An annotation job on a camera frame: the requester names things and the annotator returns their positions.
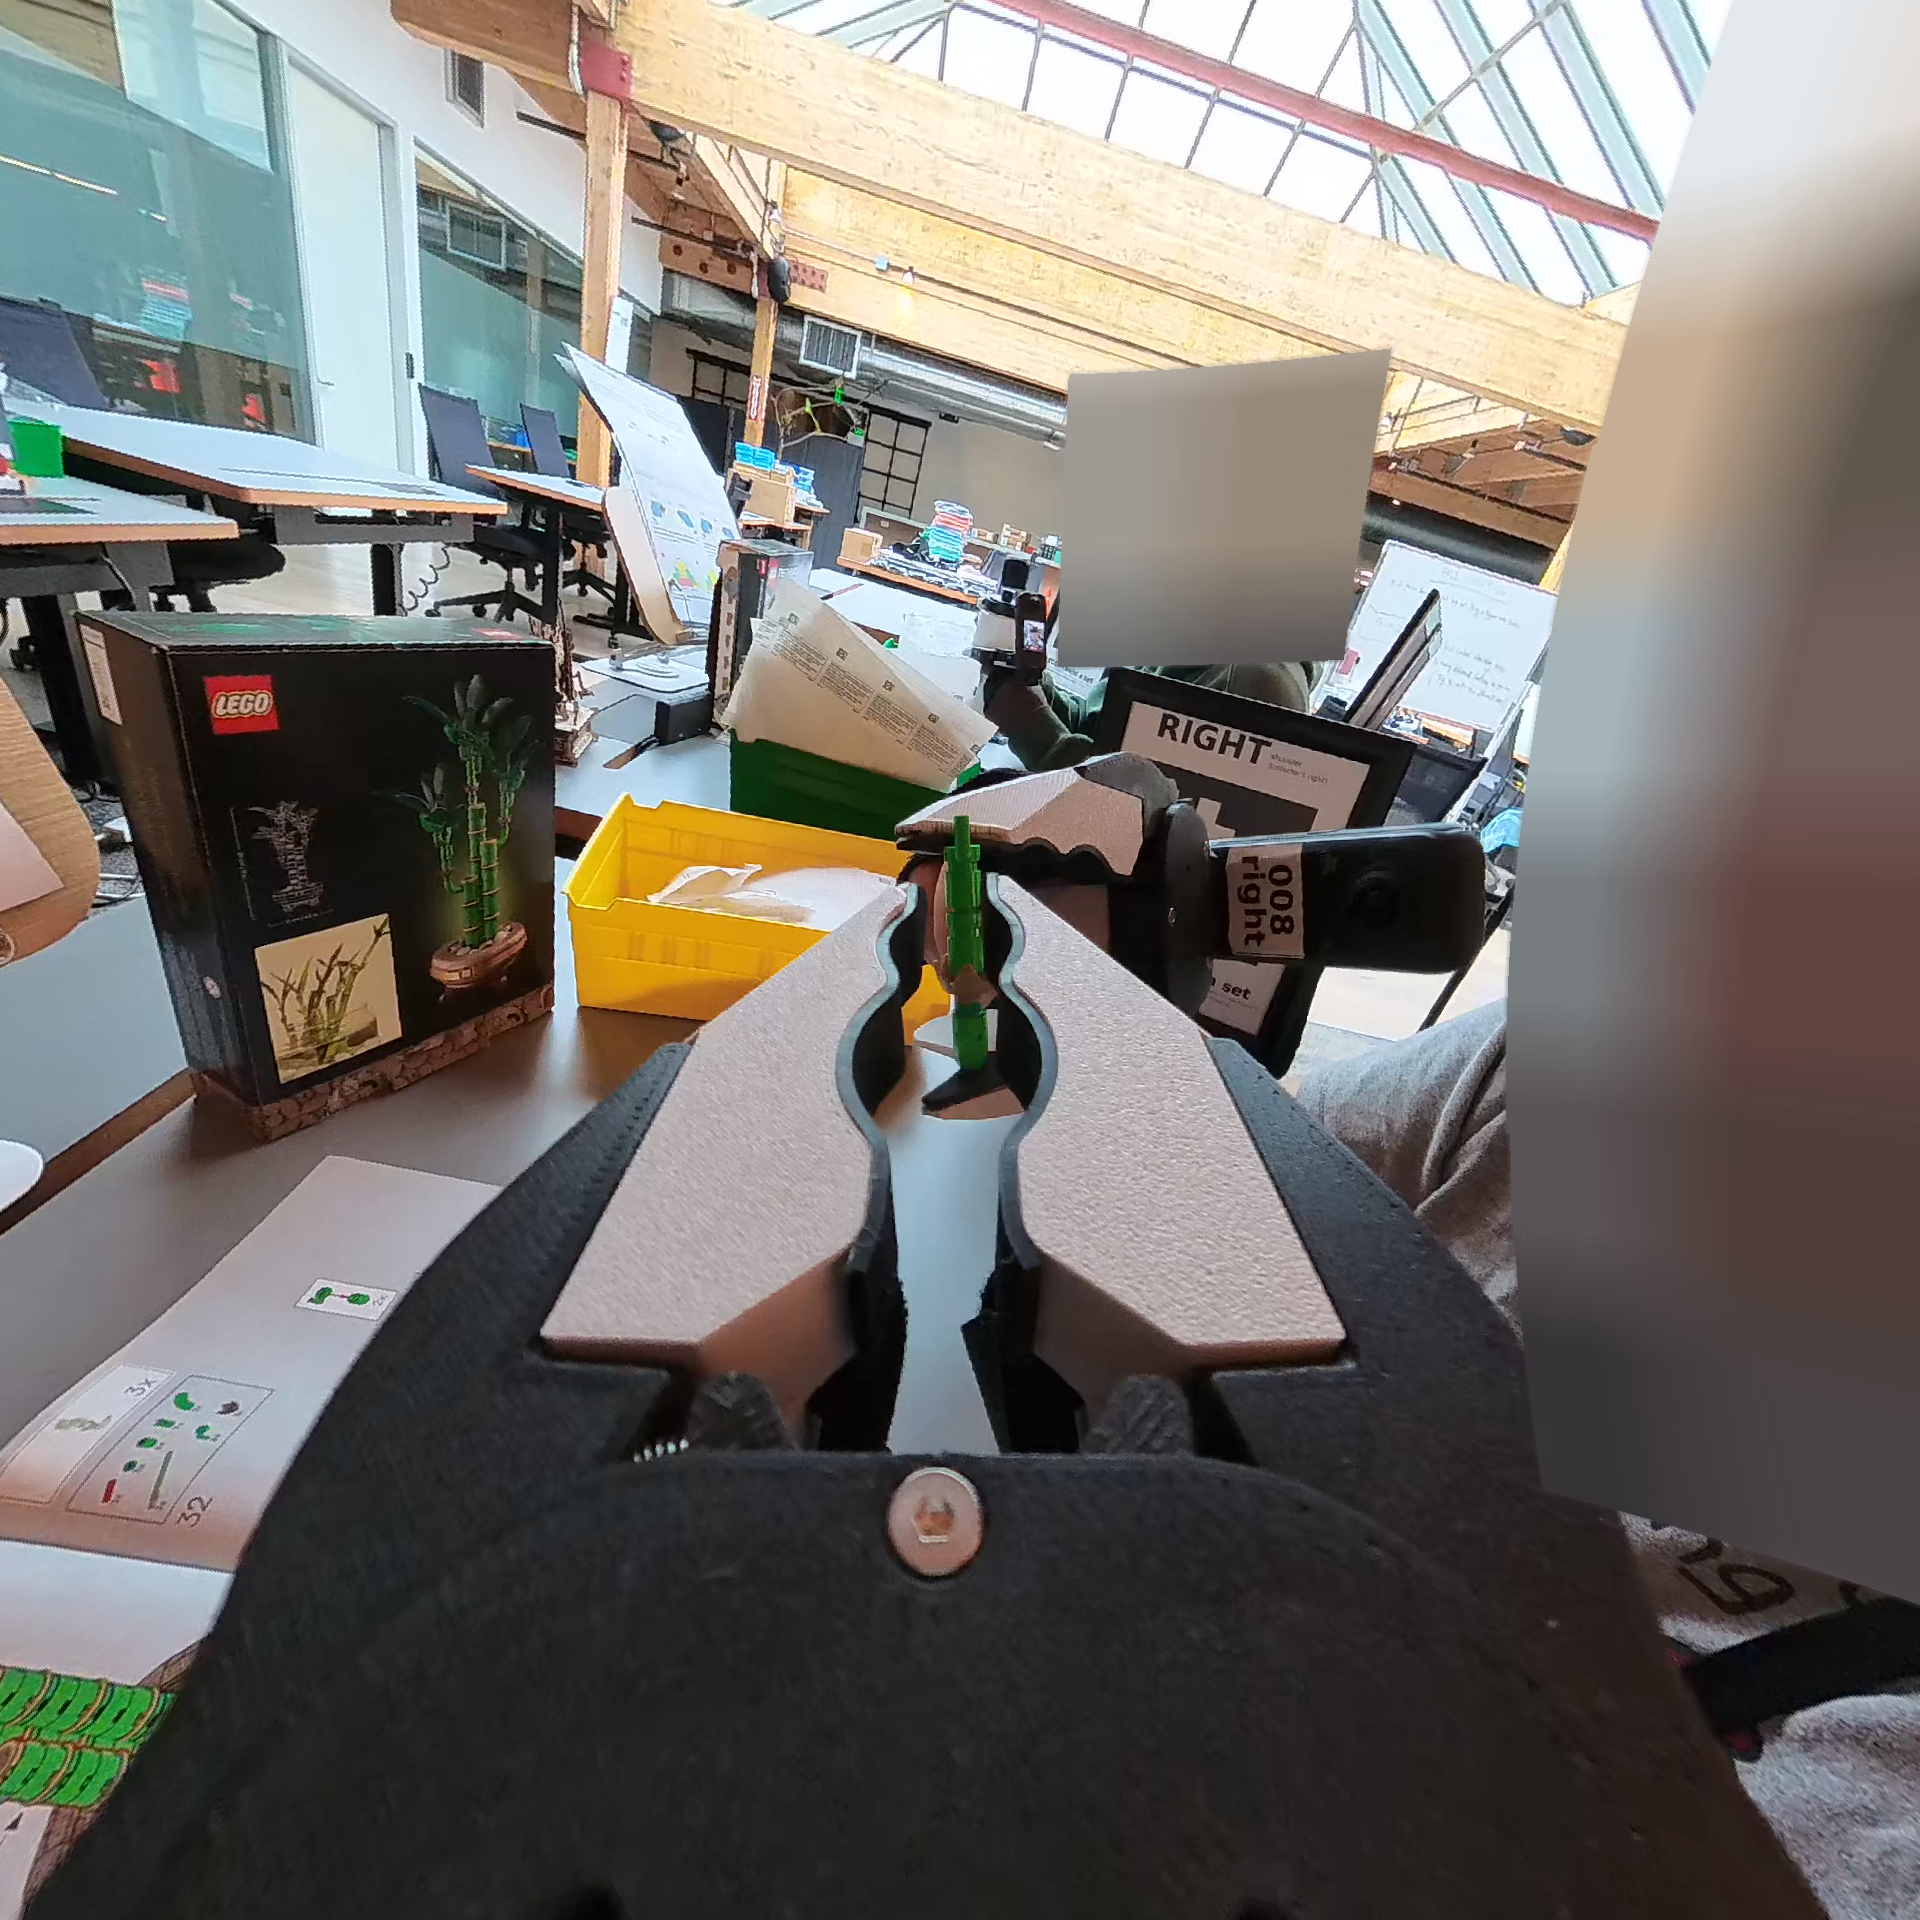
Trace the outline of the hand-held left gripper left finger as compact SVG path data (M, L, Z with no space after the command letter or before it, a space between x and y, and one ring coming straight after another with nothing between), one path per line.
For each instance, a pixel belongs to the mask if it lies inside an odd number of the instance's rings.
M904 1355L888 1150L920 891L896 884L711 1020L544 1322L565 1357L763 1381L795 1435L882 1449Z

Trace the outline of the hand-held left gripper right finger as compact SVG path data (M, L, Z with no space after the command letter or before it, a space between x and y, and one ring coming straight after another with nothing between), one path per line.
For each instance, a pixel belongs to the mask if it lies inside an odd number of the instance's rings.
M967 1349L1005 1449L1074 1449L1128 1375L1329 1363L1343 1329L1198 1023L1007 877L995 1267Z

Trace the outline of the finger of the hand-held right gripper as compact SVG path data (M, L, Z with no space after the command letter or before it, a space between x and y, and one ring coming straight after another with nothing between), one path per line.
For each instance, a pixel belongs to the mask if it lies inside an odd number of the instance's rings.
M967 825L978 865L987 874L1056 874L1074 857L1065 825L1047 825L1079 779L1074 767L1018 775L1005 779L981 777L955 789L896 829L896 851L906 857L942 857L960 822Z
M1103 755L1054 770L1041 810L1041 893L1142 890L1179 787L1149 759Z

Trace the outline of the green lego bamboo stalk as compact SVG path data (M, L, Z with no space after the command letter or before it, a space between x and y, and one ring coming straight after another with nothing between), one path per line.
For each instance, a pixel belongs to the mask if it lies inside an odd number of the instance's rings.
M978 853L967 814L951 822L943 853L945 962L951 989L951 1055L955 1063L937 1087L920 1097L920 1111L945 1121L1010 1118L1021 1097L995 1065L990 1001L995 995L987 972Z

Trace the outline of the black lego set box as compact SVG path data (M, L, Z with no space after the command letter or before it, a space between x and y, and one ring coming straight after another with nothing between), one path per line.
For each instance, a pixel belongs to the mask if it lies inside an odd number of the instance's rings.
M185 1060L256 1139L552 1009L547 639L134 613L80 638Z

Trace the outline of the lego instruction booklet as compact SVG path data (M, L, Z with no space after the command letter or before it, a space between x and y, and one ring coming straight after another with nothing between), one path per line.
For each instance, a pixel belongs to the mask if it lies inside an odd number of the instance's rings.
M178 1686L331 1391L494 1194L325 1158L5 1442L5 1915L90 1822Z

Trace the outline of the green plastic bin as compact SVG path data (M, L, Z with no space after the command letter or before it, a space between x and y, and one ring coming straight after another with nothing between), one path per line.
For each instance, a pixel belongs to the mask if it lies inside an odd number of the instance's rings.
M728 735L728 805L738 814L890 845L901 820L951 790L952 781L912 783L768 739Z

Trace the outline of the yellow plastic bin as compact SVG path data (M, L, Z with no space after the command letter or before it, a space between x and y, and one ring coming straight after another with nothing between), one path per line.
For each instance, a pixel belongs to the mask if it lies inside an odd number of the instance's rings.
M746 870L763 893L803 903L807 918L655 901L695 868ZM578 1004L711 1020L870 905L897 868L882 839L618 798L565 890Z

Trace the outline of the clear plastic bag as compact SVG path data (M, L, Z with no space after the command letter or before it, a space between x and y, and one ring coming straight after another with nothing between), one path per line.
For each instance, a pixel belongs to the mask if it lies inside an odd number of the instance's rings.
M685 867L648 905L832 930L890 890L890 877L858 868Z

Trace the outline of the white plastic stand base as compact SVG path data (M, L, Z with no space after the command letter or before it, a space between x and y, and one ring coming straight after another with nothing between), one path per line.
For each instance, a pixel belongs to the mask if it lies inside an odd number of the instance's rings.
M626 655L578 655L586 705L605 709L630 697L670 699L709 692L704 646L662 646Z

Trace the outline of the whiteboard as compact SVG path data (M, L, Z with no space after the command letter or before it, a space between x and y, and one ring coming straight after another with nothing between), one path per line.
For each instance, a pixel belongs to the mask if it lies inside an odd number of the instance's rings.
M1439 594L1439 643L1403 707L1459 730L1496 732L1545 652L1554 597L1535 585L1384 541L1349 626L1349 646L1319 687L1351 699L1375 673L1429 593Z

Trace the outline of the wooden mechanical model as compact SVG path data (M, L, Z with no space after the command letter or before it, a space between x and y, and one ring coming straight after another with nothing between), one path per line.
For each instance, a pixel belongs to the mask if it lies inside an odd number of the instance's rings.
M554 663L552 759L557 765L578 765L590 746L597 741L586 686L565 615L557 615L547 623L545 635Z

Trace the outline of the wooden clipboard with instruction sheet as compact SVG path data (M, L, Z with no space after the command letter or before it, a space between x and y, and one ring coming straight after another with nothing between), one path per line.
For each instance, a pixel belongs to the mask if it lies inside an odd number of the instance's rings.
M578 346L561 354L618 454L603 511L630 599L657 639L704 639L719 547L736 540L726 489L679 397L609 370Z

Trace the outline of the grey top office desk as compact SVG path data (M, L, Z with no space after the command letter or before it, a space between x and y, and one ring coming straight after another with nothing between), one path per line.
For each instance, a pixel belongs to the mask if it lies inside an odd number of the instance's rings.
M73 663L62 602L97 585L123 585L138 609L159 585L173 583L169 541L224 541L238 534L231 519L178 507L159 495L129 493L73 476L1 481L1 594L24 609L53 605L53 649L46 699L54 722L65 721Z
M399 551L406 543L465 543L479 519L509 507L495 495L358 461L298 439L26 401L24 414L64 435L81 476L120 489L202 500L238 516L275 547L361 543L369 548L371 610L399 610Z
M453 605L470 609L479 617L538 617L552 626L565 613L565 593L597 593L608 602L608 613L590 613L586 620L605 629L614 626L614 613L618 610L617 578L568 563L576 543L600 561L608 557L609 533L603 516L603 489L538 470L487 468L479 465L469 465L465 470L475 487L494 489L513 507L515 519L472 519L465 548L499 566L505 583L465 599L453 599Z

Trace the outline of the wooden chair back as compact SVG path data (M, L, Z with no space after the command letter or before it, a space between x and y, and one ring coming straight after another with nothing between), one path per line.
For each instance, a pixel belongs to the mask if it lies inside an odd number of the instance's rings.
M1 962L56 943L94 905L94 829L9 687L1 687Z

